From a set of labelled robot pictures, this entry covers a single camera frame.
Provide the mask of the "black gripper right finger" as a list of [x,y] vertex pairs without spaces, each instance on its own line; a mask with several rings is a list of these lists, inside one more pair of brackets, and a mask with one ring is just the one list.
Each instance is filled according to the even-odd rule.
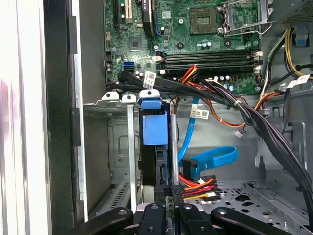
[[288,235],[289,232],[281,230],[271,224],[262,222],[236,210],[217,207],[210,213],[210,219],[203,217],[194,204],[184,203],[180,185],[171,186],[174,205],[178,210],[177,217],[182,221],[190,235],[217,235],[214,226],[232,235]]

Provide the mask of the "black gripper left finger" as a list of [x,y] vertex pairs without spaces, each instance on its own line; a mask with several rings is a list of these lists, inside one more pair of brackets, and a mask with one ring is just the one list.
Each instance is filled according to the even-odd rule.
[[136,212],[113,208],[67,232],[66,235],[164,235],[166,234],[165,197],[169,185],[154,187],[154,202],[143,203]]

